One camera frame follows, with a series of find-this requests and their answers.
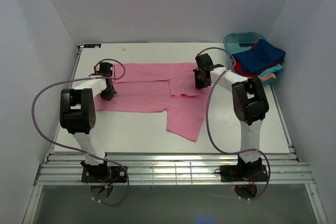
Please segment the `pink t shirt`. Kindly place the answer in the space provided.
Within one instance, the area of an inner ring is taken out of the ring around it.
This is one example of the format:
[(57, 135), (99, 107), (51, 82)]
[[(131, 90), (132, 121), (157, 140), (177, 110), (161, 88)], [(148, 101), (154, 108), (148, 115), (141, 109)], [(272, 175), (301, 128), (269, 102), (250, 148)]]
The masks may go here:
[(113, 86), (117, 94), (105, 101), (96, 96), (96, 110), (118, 112), (163, 112), (166, 129), (190, 141), (197, 141), (210, 88), (196, 89), (191, 63), (126, 63), (117, 65), (125, 75)]

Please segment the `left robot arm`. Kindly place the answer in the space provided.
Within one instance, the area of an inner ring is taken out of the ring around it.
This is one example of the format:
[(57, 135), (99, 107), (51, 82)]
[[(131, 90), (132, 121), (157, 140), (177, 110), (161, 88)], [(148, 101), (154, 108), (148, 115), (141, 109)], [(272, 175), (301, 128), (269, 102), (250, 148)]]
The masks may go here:
[(60, 126), (66, 129), (86, 152), (81, 162), (87, 174), (104, 182), (110, 176), (106, 153), (100, 146), (93, 128), (96, 125), (95, 99), (110, 101), (116, 94), (113, 87), (114, 66), (101, 62), (94, 67), (91, 79), (72, 89), (63, 89), (60, 95)]

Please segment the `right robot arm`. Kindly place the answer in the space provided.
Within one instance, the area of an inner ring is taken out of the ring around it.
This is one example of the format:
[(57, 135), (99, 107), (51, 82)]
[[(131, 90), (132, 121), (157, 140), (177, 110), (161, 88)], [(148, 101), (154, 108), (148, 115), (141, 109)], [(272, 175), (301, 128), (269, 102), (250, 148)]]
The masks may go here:
[(266, 113), (268, 100), (258, 77), (247, 78), (236, 74), (221, 64), (213, 64), (208, 54), (195, 57), (195, 87), (214, 90), (220, 86), (232, 93), (233, 108), (240, 122), (240, 151), (236, 165), (222, 165), (215, 172), (222, 182), (267, 181), (267, 171), (262, 164), (260, 130)]

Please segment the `blue label sticker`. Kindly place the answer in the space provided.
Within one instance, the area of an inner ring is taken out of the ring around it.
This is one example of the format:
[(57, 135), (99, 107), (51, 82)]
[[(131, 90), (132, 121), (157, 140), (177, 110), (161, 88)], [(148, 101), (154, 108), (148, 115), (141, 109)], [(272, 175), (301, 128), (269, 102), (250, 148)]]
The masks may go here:
[(101, 48), (101, 44), (84, 44), (83, 48)]

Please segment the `teal plastic laundry basket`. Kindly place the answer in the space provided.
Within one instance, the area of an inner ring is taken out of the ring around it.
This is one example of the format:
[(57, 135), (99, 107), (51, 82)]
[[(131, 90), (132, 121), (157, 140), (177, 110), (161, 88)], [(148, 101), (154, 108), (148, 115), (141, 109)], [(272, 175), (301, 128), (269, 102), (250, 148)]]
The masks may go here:
[(286, 53), (258, 33), (231, 33), (223, 40), (229, 65), (243, 77), (260, 77), (263, 85), (280, 77)]

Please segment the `light pink garment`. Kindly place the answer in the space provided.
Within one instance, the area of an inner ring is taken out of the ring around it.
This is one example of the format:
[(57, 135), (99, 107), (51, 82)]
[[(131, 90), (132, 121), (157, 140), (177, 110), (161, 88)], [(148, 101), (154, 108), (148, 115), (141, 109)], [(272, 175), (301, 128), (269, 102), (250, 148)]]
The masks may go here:
[(266, 73), (263, 76), (258, 77), (261, 81), (273, 80), (276, 79), (276, 75), (274, 73)]

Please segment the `turquoise garment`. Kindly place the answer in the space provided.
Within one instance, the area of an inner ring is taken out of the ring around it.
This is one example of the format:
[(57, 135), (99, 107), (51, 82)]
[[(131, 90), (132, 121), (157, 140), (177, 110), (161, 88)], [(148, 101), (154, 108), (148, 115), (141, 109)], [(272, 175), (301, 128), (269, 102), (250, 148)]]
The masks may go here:
[(267, 68), (263, 72), (261, 72), (259, 74), (259, 77), (263, 77), (264, 75), (266, 75), (268, 73), (276, 73), (276, 72), (280, 71), (282, 68), (283, 68), (283, 66), (281, 64), (276, 64), (275, 66)]

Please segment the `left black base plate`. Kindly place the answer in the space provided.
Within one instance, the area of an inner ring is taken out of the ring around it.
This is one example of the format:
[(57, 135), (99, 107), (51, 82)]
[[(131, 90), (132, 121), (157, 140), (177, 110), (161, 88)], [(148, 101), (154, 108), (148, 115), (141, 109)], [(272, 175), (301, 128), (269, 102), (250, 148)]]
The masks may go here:
[(110, 183), (115, 181), (116, 183), (126, 183), (127, 177), (124, 170), (120, 166), (108, 166), (109, 174), (104, 179), (97, 179), (94, 176), (89, 175), (86, 168), (83, 168), (81, 175), (82, 183)]

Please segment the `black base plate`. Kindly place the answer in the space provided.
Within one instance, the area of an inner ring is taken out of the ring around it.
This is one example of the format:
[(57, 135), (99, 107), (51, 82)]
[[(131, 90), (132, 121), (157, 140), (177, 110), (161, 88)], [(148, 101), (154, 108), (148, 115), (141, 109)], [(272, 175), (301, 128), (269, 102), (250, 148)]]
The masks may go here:
[(252, 170), (243, 170), (238, 165), (222, 165), (215, 169), (214, 173), (220, 175), (221, 182), (266, 182), (268, 180), (265, 165)]
[(124, 170), (120, 166), (108, 166), (109, 174), (104, 179), (97, 179), (94, 176), (89, 175), (86, 168), (83, 168), (81, 175), (82, 183), (110, 183), (115, 181), (116, 183), (126, 183), (127, 177)]

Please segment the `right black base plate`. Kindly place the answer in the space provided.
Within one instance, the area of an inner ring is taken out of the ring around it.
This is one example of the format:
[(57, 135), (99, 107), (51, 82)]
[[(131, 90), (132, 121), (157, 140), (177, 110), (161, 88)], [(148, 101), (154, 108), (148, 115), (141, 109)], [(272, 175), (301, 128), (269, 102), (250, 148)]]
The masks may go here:
[(238, 165), (222, 165), (215, 169), (214, 173), (220, 175), (221, 182), (266, 182), (268, 180), (265, 165), (252, 170), (243, 170)]

